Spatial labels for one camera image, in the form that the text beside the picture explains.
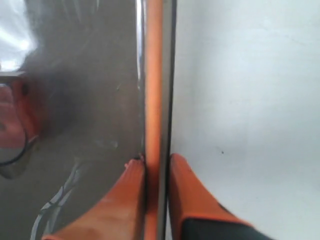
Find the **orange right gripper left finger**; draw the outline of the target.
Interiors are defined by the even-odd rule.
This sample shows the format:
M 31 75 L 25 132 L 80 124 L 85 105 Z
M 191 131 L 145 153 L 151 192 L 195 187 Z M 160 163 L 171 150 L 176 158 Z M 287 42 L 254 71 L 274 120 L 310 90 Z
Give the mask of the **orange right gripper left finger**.
M 44 240 L 139 240 L 145 206 L 145 163 L 131 159 L 111 190 L 88 212 Z

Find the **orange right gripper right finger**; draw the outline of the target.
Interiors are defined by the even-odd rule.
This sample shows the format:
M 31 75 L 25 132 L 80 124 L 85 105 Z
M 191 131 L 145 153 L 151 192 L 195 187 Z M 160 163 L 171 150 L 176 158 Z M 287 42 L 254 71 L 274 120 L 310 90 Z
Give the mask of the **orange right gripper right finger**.
M 180 154 L 170 157 L 169 216 L 174 240 L 268 240 L 221 205 Z

